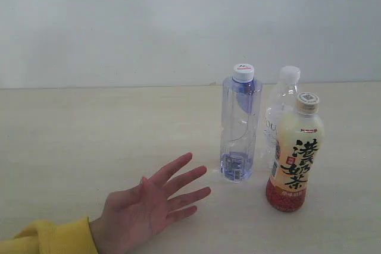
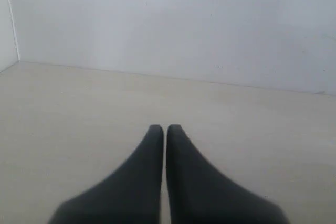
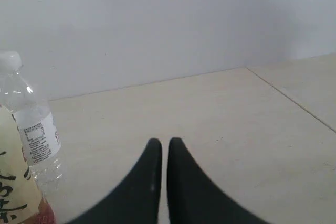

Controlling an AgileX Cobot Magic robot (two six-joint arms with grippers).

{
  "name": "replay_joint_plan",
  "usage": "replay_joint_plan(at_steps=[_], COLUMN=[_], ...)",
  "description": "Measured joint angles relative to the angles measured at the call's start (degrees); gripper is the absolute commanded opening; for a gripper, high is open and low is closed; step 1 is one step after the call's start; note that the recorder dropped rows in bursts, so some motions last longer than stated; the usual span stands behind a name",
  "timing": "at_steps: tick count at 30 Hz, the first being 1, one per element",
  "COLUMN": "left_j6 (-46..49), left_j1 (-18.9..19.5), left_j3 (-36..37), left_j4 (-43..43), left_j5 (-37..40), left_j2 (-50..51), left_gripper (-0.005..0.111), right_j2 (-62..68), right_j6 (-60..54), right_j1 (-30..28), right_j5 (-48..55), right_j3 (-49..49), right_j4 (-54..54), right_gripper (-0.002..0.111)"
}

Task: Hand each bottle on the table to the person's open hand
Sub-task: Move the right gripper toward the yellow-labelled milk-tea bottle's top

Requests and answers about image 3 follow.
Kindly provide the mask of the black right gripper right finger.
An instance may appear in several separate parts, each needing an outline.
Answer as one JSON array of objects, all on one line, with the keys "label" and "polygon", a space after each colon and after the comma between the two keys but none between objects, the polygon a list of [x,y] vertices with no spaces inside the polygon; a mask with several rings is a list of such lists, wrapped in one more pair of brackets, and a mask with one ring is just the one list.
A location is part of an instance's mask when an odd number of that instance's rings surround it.
[{"label": "black right gripper right finger", "polygon": [[178,137],[169,142],[167,201],[170,223],[265,223],[226,195]]}]

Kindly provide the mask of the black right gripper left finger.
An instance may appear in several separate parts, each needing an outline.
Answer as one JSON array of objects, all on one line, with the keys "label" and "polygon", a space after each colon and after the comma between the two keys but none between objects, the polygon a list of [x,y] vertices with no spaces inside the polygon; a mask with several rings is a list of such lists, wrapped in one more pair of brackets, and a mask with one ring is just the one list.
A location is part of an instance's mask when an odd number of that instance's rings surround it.
[{"label": "black right gripper left finger", "polygon": [[161,182],[162,144],[152,138],[119,185],[71,223],[158,223]]}]

